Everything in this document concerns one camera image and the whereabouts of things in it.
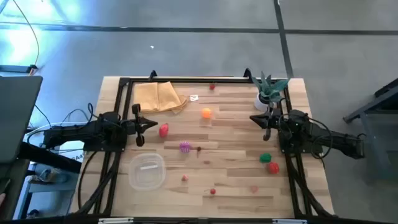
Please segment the tan cloth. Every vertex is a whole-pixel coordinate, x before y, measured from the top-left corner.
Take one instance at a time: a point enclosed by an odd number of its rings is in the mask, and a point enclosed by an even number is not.
[[[179,113],[187,102],[188,98],[177,95],[170,82],[143,83],[134,86],[134,103],[141,105],[141,113],[168,110]]]

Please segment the white label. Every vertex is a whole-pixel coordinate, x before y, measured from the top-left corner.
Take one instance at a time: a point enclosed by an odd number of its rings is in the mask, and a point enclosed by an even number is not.
[[[191,101],[196,101],[196,100],[199,100],[199,96],[198,95],[190,95],[190,99],[191,99]]]

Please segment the potted plant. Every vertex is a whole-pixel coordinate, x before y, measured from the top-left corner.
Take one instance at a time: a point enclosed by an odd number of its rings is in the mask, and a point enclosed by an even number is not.
[[[279,80],[272,84],[271,75],[266,78],[264,73],[261,72],[261,83],[255,77],[251,77],[251,80],[259,89],[259,93],[254,99],[254,106],[258,110],[267,111],[270,102],[278,103],[282,99],[279,92],[285,88],[290,79]]]

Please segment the white pot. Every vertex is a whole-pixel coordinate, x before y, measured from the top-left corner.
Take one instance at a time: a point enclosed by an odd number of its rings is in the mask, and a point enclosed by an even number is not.
[[[260,93],[258,93],[256,98],[254,99],[254,106],[257,108],[257,110],[265,112],[268,109],[268,104],[261,102],[259,97]]]

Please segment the purple toy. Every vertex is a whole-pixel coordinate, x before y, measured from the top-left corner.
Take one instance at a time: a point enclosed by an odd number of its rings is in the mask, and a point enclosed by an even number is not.
[[[183,141],[180,143],[180,152],[189,153],[190,150],[191,150],[191,144],[189,144],[189,142]]]

